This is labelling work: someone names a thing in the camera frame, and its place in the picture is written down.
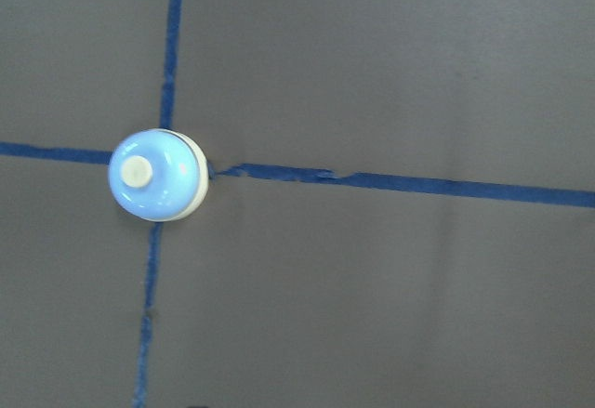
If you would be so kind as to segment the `blue cream desk bell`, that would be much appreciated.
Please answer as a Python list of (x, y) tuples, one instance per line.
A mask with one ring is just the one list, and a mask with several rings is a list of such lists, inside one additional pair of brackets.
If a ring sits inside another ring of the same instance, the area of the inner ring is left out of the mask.
[(113, 151), (108, 184), (129, 214), (169, 222), (192, 214), (209, 188), (204, 152), (188, 136), (163, 128), (135, 133)]

